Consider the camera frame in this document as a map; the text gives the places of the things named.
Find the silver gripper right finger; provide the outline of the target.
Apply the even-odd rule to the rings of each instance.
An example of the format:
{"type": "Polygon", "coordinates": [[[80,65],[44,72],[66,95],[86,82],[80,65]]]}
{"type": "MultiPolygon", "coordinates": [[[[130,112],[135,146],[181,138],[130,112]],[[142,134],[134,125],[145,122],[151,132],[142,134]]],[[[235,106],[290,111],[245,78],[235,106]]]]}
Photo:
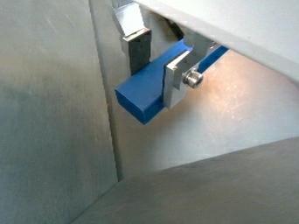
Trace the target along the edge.
{"type": "Polygon", "coordinates": [[[169,109],[185,98],[187,88],[201,85],[199,62],[221,45],[189,30],[183,36],[183,46],[183,51],[165,66],[163,105],[169,109]]]}

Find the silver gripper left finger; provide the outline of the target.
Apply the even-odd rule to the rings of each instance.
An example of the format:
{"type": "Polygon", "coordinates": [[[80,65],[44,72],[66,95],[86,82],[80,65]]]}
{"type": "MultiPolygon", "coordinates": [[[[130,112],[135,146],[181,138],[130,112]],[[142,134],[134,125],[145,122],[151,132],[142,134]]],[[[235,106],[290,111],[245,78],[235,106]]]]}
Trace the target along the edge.
{"type": "Polygon", "coordinates": [[[141,6],[134,1],[114,1],[117,28],[121,32],[122,51],[134,75],[151,59],[153,31],[146,27],[141,6]]]}

